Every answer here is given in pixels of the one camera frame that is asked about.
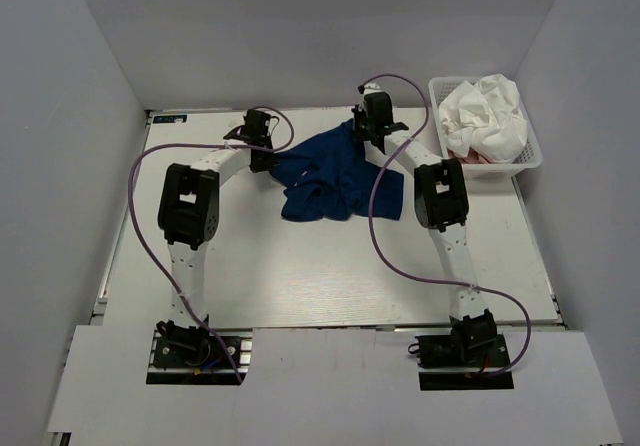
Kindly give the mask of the white plastic basket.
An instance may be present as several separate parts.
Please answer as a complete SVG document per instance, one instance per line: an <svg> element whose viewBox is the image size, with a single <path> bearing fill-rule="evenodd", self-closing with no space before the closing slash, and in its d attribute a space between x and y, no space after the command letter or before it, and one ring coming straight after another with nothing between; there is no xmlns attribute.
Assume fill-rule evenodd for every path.
<svg viewBox="0 0 640 446"><path fill-rule="evenodd" d="M428 89L433 107L433 117L436 124L442 156L446 159L452 159L448 156L448 150L444 143L444 134L441 131L441 121L438 114L438 107L442 100L446 98L461 82L468 80L472 83L481 78L479 77L434 77L429 81ZM470 179L496 179L512 177L527 168L536 168L542 162L542 155L535 137L534 131L526 115L521 99L520 107L528 121L528 140L523 152L511 163L508 164L489 164L489 165L471 165L463 164L462 169L467 180Z"/></svg>

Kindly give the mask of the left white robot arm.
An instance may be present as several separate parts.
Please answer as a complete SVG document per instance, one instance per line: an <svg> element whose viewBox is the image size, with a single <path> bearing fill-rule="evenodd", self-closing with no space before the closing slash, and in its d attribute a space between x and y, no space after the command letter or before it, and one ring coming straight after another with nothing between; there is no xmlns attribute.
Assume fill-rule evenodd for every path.
<svg viewBox="0 0 640 446"><path fill-rule="evenodd" d="M170 254L170 319L181 327L207 323L205 263L220 224L220 190L244 169L253 173L277 165L270 123L274 117L250 109L244 123L223 138L223 146L190 163L167 168L158 213Z"/></svg>

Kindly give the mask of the blue t shirt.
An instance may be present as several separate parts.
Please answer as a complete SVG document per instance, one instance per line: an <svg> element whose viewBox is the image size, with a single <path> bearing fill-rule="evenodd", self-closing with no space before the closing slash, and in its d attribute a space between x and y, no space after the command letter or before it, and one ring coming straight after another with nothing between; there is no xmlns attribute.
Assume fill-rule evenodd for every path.
<svg viewBox="0 0 640 446"><path fill-rule="evenodd" d="M293 222L346 221L368 215L372 188L378 182L373 215L397 221L404 203L404 176L380 174L367 161L364 144L353 138L351 120L317 134L276 155L271 177L284 186L281 216Z"/></svg>

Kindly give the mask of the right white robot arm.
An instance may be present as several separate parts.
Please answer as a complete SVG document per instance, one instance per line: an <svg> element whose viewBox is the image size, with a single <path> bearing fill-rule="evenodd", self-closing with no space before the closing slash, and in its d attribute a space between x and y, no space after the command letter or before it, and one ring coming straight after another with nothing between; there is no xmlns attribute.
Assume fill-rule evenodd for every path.
<svg viewBox="0 0 640 446"><path fill-rule="evenodd" d="M460 163L444 159L394 120L391 97L375 83L358 88L361 103L353 108L353 132L413 178L414 211L427 229L443 268L440 281L450 287L451 350L461 363L484 357L497 338L497 327L481 295L467 242L469 201Z"/></svg>

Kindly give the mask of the white t shirt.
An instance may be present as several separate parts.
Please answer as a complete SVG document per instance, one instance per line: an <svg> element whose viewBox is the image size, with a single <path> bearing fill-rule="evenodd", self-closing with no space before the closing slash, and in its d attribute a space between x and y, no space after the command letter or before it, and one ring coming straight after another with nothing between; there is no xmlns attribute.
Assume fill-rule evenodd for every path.
<svg viewBox="0 0 640 446"><path fill-rule="evenodd" d="M528 140L519 90L502 74L461 82L442 100L438 114L447 150L460 156L473 149L491 164L508 164Z"/></svg>

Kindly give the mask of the blue table label sticker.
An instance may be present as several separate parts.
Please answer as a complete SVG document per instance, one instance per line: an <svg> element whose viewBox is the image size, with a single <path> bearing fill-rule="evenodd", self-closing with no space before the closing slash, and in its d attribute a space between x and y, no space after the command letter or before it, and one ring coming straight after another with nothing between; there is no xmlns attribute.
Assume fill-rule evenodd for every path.
<svg viewBox="0 0 640 446"><path fill-rule="evenodd" d="M153 124L180 124L185 123L188 119L186 114L169 114L169 115L156 115L153 117Z"/></svg>

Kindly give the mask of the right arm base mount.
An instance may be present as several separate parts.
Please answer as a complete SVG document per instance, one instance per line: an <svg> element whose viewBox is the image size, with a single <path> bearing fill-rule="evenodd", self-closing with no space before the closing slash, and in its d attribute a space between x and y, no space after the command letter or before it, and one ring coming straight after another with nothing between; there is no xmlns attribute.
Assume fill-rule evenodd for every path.
<svg viewBox="0 0 640 446"><path fill-rule="evenodd" d="M422 335L407 347L417 360L421 391L499 391L512 390L511 372L494 375L510 364L502 334L469 357L457 351L448 335Z"/></svg>

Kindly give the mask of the pink t shirt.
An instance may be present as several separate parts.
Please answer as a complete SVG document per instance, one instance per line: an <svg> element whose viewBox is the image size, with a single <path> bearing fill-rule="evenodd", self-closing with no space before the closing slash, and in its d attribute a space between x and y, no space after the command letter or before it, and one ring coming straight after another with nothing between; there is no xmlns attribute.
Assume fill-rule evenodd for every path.
<svg viewBox="0 0 640 446"><path fill-rule="evenodd" d="M452 159L457 159L463 164L471 164L471 165L489 165L491 161L489 161L484 156L478 154L475 150L470 149L466 156L460 156L455 152L448 150L448 156Z"/></svg>

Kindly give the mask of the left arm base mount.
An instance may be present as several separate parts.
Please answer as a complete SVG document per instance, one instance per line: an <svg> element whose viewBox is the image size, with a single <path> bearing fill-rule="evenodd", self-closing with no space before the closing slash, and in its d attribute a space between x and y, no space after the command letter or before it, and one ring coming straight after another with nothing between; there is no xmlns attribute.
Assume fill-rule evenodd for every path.
<svg viewBox="0 0 640 446"><path fill-rule="evenodd" d="M252 339L223 335L223 345L207 330L158 322L146 374L147 385L238 386L250 363Z"/></svg>

